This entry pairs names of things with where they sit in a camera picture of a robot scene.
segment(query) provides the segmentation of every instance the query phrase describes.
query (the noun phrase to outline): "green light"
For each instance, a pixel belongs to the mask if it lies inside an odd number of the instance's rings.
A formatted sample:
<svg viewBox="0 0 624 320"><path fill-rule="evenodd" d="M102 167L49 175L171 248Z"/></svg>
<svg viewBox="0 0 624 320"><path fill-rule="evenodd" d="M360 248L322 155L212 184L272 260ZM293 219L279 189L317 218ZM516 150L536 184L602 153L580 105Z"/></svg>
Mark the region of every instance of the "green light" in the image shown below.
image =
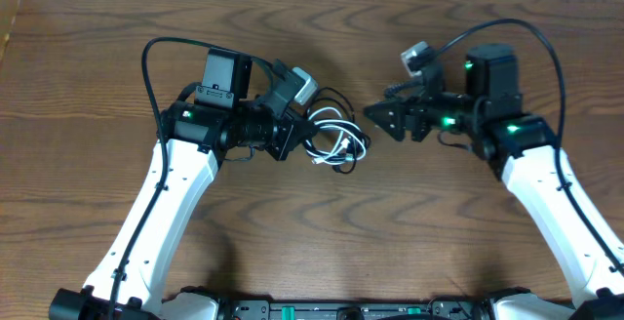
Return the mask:
<svg viewBox="0 0 624 320"><path fill-rule="evenodd" d="M509 125L507 126L507 131L509 131L510 134L515 133L516 131L520 130L520 128L516 125Z"/></svg>
<svg viewBox="0 0 624 320"><path fill-rule="evenodd" d="M449 118L449 117L444 117L442 118L442 125L443 126L450 126L450 125L455 125L456 121L453 118Z"/></svg>

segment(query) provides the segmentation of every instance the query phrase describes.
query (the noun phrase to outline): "wooden table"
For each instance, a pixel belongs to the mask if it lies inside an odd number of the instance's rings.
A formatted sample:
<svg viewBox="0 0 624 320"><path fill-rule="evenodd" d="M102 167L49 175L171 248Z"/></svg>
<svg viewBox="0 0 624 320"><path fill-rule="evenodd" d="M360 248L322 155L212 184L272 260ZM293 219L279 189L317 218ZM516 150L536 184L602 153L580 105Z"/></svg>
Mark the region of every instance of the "wooden table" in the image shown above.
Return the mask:
<svg viewBox="0 0 624 320"><path fill-rule="evenodd" d="M441 46L486 20L543 29L567 80L565 149L624 237L624 0L23 0L0 70L0 315L47 315L79 290L116 236L156 140L139 57L152 37L196 38L308 70L356 108L407 79L399 53ZM548 55L497 27L445 57L463 88L465 51L516 47L526 109L557 122ZM149 67L161 106L201 80L206 51L159 45ZM252 88L265 87L260 72ZM353 175L264 153L224 165L175 255L167 293L186 285L278 300L418 300L522 285L567 299L558 265L525 209L474 155L394 142L369 121Z"/></svg>

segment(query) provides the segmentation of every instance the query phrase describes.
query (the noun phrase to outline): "green component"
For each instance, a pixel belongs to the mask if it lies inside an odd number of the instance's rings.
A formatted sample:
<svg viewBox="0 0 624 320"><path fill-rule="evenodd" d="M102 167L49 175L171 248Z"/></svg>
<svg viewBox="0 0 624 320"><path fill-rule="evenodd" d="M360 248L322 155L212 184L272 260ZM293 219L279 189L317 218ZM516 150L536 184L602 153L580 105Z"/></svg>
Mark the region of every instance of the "green component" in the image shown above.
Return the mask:
<svg viewBox="0 0 624 320"><path fill-rule="evenodd" d="M516 131L520 130L520 128L516 125L509 125L507 126L507 131L509 131L510 134L515 133Z"/></svg>
<svg viewBox="0 0 624 320"><path fill-rule="evenodd" d="M295 320L294 306L282 306L282 320Z"/></svg>
<svg viewBox="0 0 624 320"><path fill-rule="evenodd" d="M443 117L442 118L442 126L451 126L451 125L455 125L457 122L455 121L455 119L451 118L451 117Z"/></svg>

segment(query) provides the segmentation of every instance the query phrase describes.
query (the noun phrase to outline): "wooden surface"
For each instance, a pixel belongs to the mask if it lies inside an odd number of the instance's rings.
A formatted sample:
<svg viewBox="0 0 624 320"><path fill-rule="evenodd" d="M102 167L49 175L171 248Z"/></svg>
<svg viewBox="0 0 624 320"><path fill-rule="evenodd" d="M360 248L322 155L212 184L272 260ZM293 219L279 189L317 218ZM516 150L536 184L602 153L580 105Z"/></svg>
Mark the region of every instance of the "wooden surface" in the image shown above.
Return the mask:
<svg viewBox="0 0 624 320"><path fill-rule="evenodd" d="M5 47L9 43L9 32L11 32L19 6L20 0L0 0L0 67L2 66Z"/></svg>
<svg viewBox="0 0 624 320"><path fill-rule="evenodd" d="M79 290L143 182L155 125L139 57L152 37L201 39L299 65L356 108L406 80L399 53L441 46L472 25L529 20L557 48L568 86L565 149L624 237L624 0L23 0L0 70L0 315L47 314ZM526 108L556 125L542 47L497 27L445 57L449 87L481 42L513 44ZM200 80L206 51L153 49L162 106ZM253 88L264 87L261 75ZM275 299L417 300L522 285L567 299L558 265L525 209L476 157L394 142L370 122L353 175L259 153L224 165L182 238L167 293L186 285Z"/></svg>

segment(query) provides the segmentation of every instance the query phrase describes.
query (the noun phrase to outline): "wooden board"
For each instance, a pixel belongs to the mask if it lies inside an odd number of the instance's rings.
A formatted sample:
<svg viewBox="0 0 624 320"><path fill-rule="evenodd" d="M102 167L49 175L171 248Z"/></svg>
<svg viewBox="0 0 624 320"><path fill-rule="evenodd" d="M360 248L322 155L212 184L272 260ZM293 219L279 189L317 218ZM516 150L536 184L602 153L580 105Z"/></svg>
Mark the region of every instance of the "wooden board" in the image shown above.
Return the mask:
<svg viewBox="0 0 624 320"><path fill-rule="evenodd" d="M11 32L19 7L20 0L0 0L0 66L2 66L4 50L9 43L9 32Z"/></svg>
<svg viewBox="0 0 624 320"><path fill-rule="evenodd" d="M407 79L399 53L441 46L501 17L529 20L557 48L568 87L565 149L624 237L624 0L23 0L0 71L0 316L44 317L79 290L137 196L155 142L139 57L152 37L201 39L299 65L361 109ZM462 90L465 51L513 44L526 108L556 125L552 64L533 37L497 27L445 57ZM149 58L161 106L200 80L206 51ZM255 75L253 89L265 85ZM353 175L259 153L224 165L182 238L167 293L187 285L275 299L417 300L522 285L568 299L522 205L474 156L394 142L370 122Z"/></svg>

